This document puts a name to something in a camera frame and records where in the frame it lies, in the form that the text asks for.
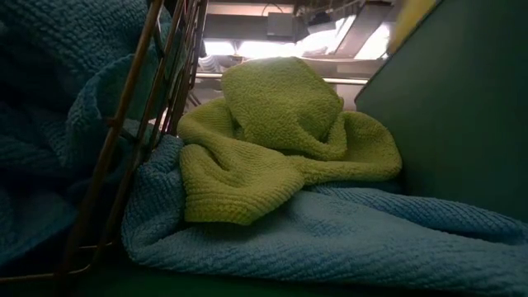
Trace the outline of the green microfiber towel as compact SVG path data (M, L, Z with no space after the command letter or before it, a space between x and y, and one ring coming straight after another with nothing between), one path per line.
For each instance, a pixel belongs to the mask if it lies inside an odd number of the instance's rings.
M384 182L402 169L389 130L346 111L301 59L248 61L221 87L177 125L188 222L249 225L305 186Z

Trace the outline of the teal plastic bin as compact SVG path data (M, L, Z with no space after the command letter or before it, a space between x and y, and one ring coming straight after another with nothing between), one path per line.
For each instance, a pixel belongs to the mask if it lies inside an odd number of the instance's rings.
M528 0L441 0L356 98L412 196L528 223Z

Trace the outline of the slanted ceiling light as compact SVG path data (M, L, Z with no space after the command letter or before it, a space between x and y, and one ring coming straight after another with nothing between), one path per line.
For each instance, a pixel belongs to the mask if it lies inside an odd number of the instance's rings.
M389 36L390 24L384 22L364 43L360 51L356 54L355 59L367 60L382 57L387 50Z

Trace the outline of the grey ceiling box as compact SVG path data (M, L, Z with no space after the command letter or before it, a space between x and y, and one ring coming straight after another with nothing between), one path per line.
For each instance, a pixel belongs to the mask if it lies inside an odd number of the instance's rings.
M268 40L296 43L309 35L304 19L289 13L267 14L266 37Z

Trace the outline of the long ceiling light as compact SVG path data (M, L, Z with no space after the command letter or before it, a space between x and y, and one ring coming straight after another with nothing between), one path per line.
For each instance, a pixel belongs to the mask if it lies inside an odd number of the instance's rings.
M232 40L206 40L205 52L208 55L230 55L249 59L301 56L302 51L294 43L245 40L237 43Z

